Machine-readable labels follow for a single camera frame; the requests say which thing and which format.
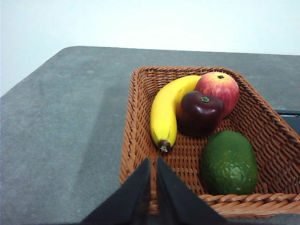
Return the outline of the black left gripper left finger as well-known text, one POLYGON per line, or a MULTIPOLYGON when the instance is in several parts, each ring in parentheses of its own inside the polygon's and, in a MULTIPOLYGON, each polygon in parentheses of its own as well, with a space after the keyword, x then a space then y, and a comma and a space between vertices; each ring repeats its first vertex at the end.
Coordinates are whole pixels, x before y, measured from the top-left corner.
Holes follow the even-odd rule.
POLYGON ((150 204, 150 159, 146 158, 128 179, 81 222, 82 225, 142 225, 150 204))

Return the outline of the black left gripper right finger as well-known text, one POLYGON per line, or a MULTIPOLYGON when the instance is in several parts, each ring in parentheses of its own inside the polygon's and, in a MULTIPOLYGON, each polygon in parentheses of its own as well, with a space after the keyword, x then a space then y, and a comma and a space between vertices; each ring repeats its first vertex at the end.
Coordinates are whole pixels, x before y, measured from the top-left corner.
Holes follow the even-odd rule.
POLYGON ((167 163, 156 160, 157 203, 163 225, 227 225, 228 221, 193 193, 167 163))

